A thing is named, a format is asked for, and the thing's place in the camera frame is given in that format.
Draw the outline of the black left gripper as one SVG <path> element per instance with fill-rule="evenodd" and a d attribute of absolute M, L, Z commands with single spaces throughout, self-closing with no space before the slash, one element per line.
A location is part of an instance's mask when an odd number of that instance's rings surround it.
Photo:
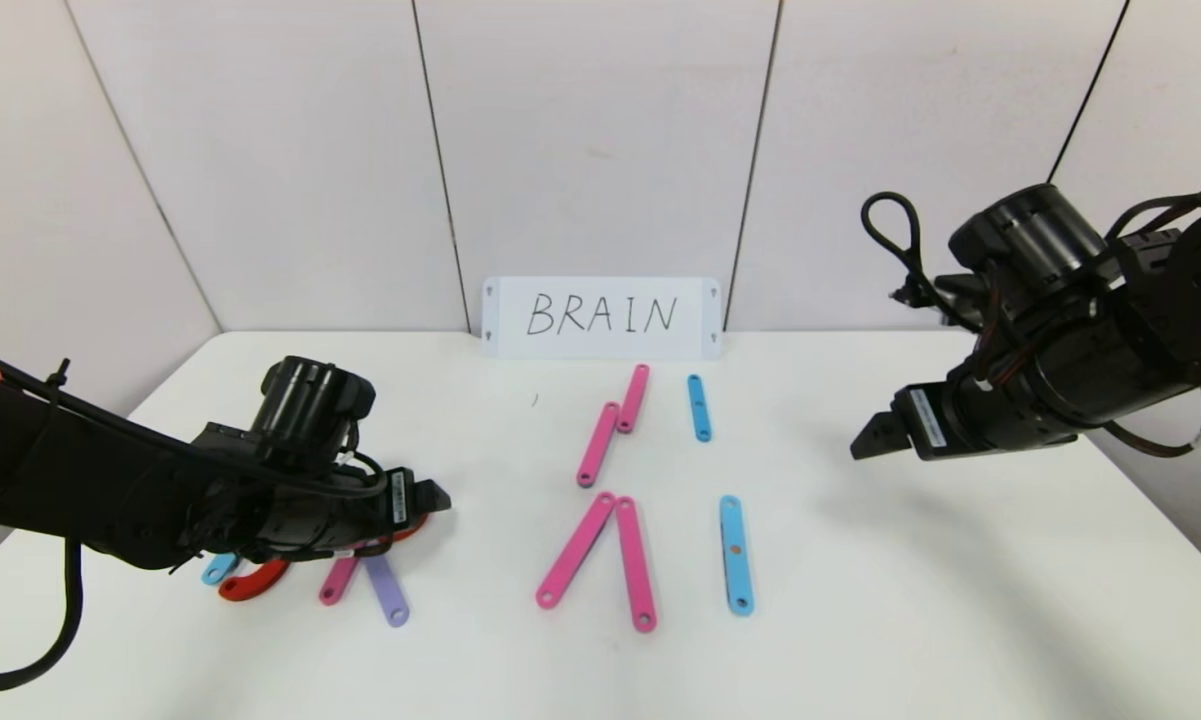
<path fill-rule="evenodd" d="M 268 552 L 340 552 L 380 544 L 408 529 L 414 516 L 452 509 L 452 498 L 434 479 L 414 480 L 411 470 L 388 472 L 386 490 L 368 498 L 335 498 L 279 491 L 268 509 Z"/>

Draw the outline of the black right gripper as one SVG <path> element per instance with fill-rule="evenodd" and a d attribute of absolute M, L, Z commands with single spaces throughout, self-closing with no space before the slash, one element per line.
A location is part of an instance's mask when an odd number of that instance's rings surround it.
<path fill-rule="evenodd" d="M 920 460 L 1012 454 L 1039 446 L 1039 378 L 1020 370 L 1003 384 L 975 370 L 952 370 L 943 382 L 914 384 L 876 413 L 850 445 L 852 460 L 914 448 Z"/>

